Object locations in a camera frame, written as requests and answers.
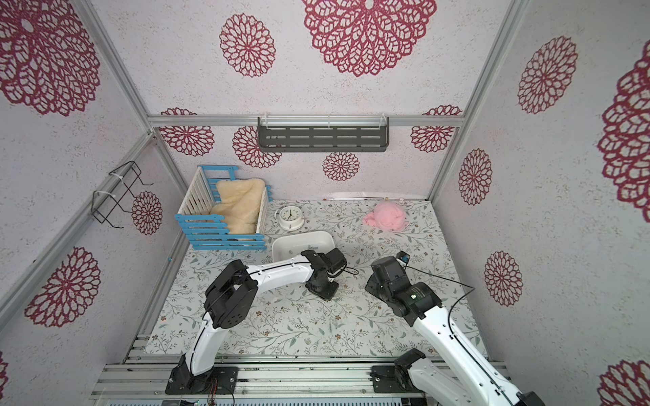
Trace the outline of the white plastic storage box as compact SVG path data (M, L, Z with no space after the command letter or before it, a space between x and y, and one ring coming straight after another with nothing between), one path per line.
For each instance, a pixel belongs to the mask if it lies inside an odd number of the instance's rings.
M282 262L299 255L304 250L327 254L335 248L333 236L325 231L296 233L274 240L271 248L273 262Z

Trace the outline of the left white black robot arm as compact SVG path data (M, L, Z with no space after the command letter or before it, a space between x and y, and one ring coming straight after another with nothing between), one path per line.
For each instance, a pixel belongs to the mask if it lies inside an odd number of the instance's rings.
M195 343L179 362L191 378L211 371L228 330L248 316L258 294L291 284L304 284L308 292L323 300L333 299L339 284L335 279L347 267L344 254L304 250L281 262L254 266L236 260L208 286L201 330Z

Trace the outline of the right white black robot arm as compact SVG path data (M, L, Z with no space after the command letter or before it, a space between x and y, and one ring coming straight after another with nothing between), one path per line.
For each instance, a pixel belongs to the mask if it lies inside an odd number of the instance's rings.
M451 377L413 348L391 366L372 367L374 392L423 392L442 405L544 404L538 394L521 391L481 355L426 284L404 283L392 293L372 276L366 291L404 317L455 373Z

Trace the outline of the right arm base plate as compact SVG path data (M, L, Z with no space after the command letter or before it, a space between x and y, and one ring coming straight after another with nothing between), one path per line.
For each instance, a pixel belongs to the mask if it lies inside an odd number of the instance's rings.
M374 365L370 377L375 393L424 392L434 394L435 380L420 365Z

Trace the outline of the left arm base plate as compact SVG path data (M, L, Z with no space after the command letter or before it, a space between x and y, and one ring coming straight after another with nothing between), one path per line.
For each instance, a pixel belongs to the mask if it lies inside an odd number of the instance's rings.
M186 365L177 365L171 371L164 392L166 395L234 394L239 371L237 367L213 367L193 376Z

